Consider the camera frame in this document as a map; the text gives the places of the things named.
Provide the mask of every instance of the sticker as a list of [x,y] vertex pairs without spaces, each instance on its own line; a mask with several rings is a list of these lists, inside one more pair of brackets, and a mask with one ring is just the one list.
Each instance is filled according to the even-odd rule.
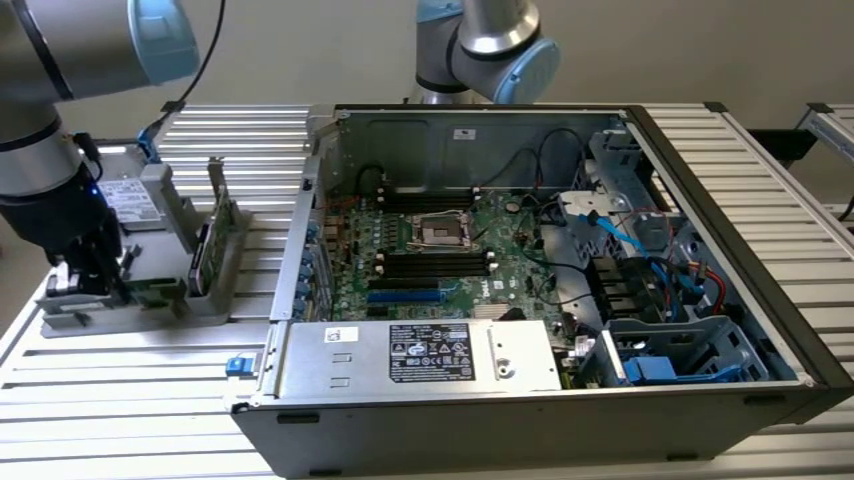
[[146,222],[160,220],[160,212],[150,201],[145,186],[138,180],[111,180],[99,182],[97,187],[106,203],[116,211],[118,222]]
[[330,327],[325,329],[324,343],[342,343],[358,341],[358,327]]
[[468,324],[390,325],[388,328],[388,377],[392,382],[474,380]]
[[453,140],[476,140],[477,130],[468,128],[453,129]]
[[59,305],[58,307],[62,312],[78,312],[81,310],[95,310],[99,308],[103,308],[103,304],[101,302],[78,303],[75,305]]

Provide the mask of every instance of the blue pcie slot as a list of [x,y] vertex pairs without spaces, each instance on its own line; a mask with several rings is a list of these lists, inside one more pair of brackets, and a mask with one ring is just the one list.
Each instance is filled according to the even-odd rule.
[[408,290],[368,293],[370,303],[441,303],[440,290]]

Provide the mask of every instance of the white label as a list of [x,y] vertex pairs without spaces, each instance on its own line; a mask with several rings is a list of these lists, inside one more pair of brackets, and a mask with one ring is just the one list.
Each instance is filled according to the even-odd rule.
[[111,180],[99,182],[98,188],[106,203],[116,210],[118,222],[145,222],[160,220],[160,213],[154,202],[150,201],[142,182],[132,180]]
[[453,140],[476,140],[477,130],[469,128],[453,129]]
[[77,305],[61,305],[58,307],[58,309],[62,312],[78,312],[81,310],[97,310],[98,308],[103,308],[103,304],[101,302],[79,303]]
[[358,341],[358,327],[334,327],[325,329],[324,343],[341,343]]

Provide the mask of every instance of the cable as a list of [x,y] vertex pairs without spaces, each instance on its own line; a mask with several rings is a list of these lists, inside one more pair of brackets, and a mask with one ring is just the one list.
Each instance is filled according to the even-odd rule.
[[669,314],[672,317],[672,321],[675,322],[679,318],[679,296],[676,294],[676,288],[673,287],[675,282],[671,281],[669,275],[664,272],[660,265],[652,262],[652,272],[661,279],[664,284],[664,304],[669,308]]
[[581,141],[581,137],[575,130],[567,127],[555,128],[551,130],[543,140],[538,142],[538,147],[536,149],[536,179],[533,189],[538,189],[543,184],[543,150],[545,149],[545,143],[552,135],[557,133],[568,133],[575,137],[575,141],[577,142],[577,162],[580,163],[584,160],[584,142]]
[[[220,0],[218,3],[218,17],[216,19],[216,29],[213,30],[213,38],[210,39],[210,46],[208,47],[208,53],[204,55],[204,60],[201,61],[201,66],[198,67],[198,71],[196,72],[196,76],[192,79],[192,82],[189,82],[189,86],[186,87],[186,90],[184,90],[184,94],[180,96],[180,98],[177,99],[177,101],[174,102],[174,104],[177,105],[184,105],[184,102],[186,101],[186,98],[189,98],[189,94],[193,92],[193,90],[196,89],[196,85],[198,85],[198,81],[201,80],[201,76],[204,75],[204,71],[208,68],[208,63],[210,62],[210,57],[213,56],[213,51],[216,50],[216,45],[218,44],[218,37],[220,37],[220,33],[222,32],[222,20],[225,18],[225,0]],[[140,143],[144,143],[145,141],[148,143],[150,143],[150,139],[152,136],[157,135],[157,132],[160,130],[160,128],[162,128],[162,124],[165,123],[166,119],[169,118],[169,116],[173,114],[174,112],[172,110],[166,110],[162,115],[160,116],[160,118],[157,120],[154,120],[150,125],[148,125],[142,131],[140,132]]]
[[101,165],[101,161],[98,160],[93,160],[94,165],[97,165],[97,175],[94,176],[94,183],[101,181],[101,178],[103,177],[103,166]]
[[[557,201],[551,201],[543,205],[540,205],[538,207],[536,207],[536,210],[538,210],[540,212],[548,208],[551,205],[555,205],[557,203]],[[521,217],[521,220],[518,220],[518,225],[516,225],[516,230],[513,231],[512,234],[512,239],[516,238],[516,234],[521,231],[521,225],[524,224],[524,221],[526,220],[528,215],[525,214]],[[575,270],[576,272],[580,273],[585,273],[584,269],[571,265],[568,263],[557,263],[557,262],[548,262],[545,260],[540,260],[538,258],[534,258],[528,252],[524,251],[524,245],[518,245],[518,251],[521,252],[521,256],[524,258],[526,258],[530,262],[536,263],[537,265],[543,266],[543,267],[565,267],[565,268],[571,268],[572,270]]]
[[494,180],[497,180],[500,178],[500,176],[506,172],[506,169],[509,169],[509,167],[513,164],[513,162],[516,161],[516,159],[518,159],[521,154],[525,153],[525,152],[528,152],[533,156],[533,158],[536,159],[536,161],[538,163],[538,157],[536,155],[536,151],[530,147],[520,148],[518,150],[516,150],[516,153],[512,154],[512,157],[509,157],[509,160],[506,160],[506,163],[500,168],[500,170],[497,172],[494,172],[494,175],[492,175],[489,177],[489,179],[485,180],[484,182],[480,182],[480,187],[485,187],[485,186],[490,185],[494,182]]
[[844,209],[844,212],[841,212],[841,215],[839,215],[837,220],[840,222],[844,222],[848,218],[848,215],[851,215],[851,211],[854,211],[854,197],[851,197],[851,200],[848,201],[848,206]]
[[563,302],[549,302],[548,300],[545,300],[543,298],[543,287],[545,286],[545,284],[551,281],[551,279],[553,278],[553,274],[548,277],[548,279],[545,281],[543,281],[543,283],[538,284],[538,287],[536,287],[536,299],[543,302],[545,305],[551,305],[552,307],[559,307],[560,305],[565,305],[567,303],[572,303],[579,301],[581,298],[587,298],[587,297],[592,297],[592,293],[584,293],[583,295],[579,295],[575,298],[571,298]]
[[[699,264],[695,262],[688,263],[688,268],[691,270],[699,270]],[[723,300],[725,299],[725,282],[720,278],[720,276],[707,268],[705,275],[711,278],[711,281],[717,285],[717,298],[711,307],[711,313],[720,313],[720,307],[723,307]]]
[[356,196],[361,195],[361,177],[369,170],[376,170],[381,178],[382,179],[385,178],[385,169],[380,165],[374,165],[374,164],[362,165],[361,168],[358,169],[358,172],[356,173],[356,183],[353,186],[353,192]]

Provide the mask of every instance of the blue drive bracket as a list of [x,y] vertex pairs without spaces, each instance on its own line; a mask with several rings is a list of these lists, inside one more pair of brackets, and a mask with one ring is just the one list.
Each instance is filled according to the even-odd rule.
[[633,357],[627,362],[623,362],[623,369],[632,385],[737,382],[741,371],[740,366],[729,365],[712,374],[676,375],[667,357]]

